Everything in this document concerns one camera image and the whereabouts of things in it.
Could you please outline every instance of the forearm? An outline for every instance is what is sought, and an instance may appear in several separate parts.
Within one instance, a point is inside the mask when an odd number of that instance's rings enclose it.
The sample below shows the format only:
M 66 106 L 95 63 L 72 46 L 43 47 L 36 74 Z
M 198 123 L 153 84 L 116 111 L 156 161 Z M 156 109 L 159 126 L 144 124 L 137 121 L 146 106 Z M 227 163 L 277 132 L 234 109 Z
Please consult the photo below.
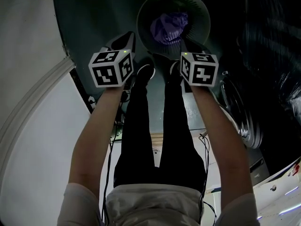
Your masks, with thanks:
M 123 87 L 104 91 L 73 150 L 69 183 L 79 183 L 97 197 L 122 91 Z
M 241 137 L 210 92 L 201 87 L 191 89 L 220 170 L 224 208 L 240 195 L 253 192 L 247 152 Z

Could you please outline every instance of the purple plastic bag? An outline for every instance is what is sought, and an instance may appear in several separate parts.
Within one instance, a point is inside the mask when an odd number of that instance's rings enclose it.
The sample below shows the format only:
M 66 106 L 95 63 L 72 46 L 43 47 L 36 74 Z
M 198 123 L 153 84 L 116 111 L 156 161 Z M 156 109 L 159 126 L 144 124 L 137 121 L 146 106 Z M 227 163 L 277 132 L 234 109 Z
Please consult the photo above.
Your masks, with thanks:
M 181 41 L 181 33 L 188 24 L 187 13 L 163 13 L 150 26 L 150 32 L 155 41 L 165 45 Z

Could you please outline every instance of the black sneaker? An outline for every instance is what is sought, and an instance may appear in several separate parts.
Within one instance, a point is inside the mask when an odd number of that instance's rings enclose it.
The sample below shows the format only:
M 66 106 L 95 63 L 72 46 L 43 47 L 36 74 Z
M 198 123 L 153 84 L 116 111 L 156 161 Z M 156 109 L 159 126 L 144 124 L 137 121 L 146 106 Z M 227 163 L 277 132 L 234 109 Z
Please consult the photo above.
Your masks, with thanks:
M 137 77 L 134 85 L 146 86 L 147 83 L 152 79 L 155 75 L 155 67 L 152 59 L 147 60 L 147 64 L 144 64 L 137 72 Z
M 169 82 L 181 83 L 183 77 L 180 74 L 180 61 L 174 61 L 169 70 L 170 79 Z

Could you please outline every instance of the leg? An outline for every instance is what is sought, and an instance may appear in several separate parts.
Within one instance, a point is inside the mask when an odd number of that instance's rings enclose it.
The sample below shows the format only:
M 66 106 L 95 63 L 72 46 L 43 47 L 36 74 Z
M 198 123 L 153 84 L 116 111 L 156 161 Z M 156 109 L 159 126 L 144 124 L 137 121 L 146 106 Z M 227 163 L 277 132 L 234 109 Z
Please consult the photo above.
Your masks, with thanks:
M 171 78 L 165 86 L 164 138 L 160 169 L 167 184 L 203 191 L 205 168 L 194 148 L 182 97 L 181 80 Z
M 131 89 L 122 132 L 121 155 L 114 172 L 114 187 L 123 184 L 151 183 L 150 174 L 154 174 L 146 97 L 148 81 L 145 83 L 141 79 L 143 74 L 137 75 L 135 85 Z

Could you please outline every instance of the fiducial marker cube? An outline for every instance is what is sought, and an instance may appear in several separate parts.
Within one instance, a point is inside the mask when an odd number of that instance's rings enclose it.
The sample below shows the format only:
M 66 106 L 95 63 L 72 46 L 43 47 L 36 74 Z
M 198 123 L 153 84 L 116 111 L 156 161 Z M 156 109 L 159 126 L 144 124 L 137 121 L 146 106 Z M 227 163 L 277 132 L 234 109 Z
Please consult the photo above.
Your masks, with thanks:
M 218 70 L 218 60 L 215 55 L 181 53 L 181 75 L 193 86 L 213 87 Z
M 95 53 L 89 69 L 97 88 L 120 87 L 134 71 L 131 50 Z

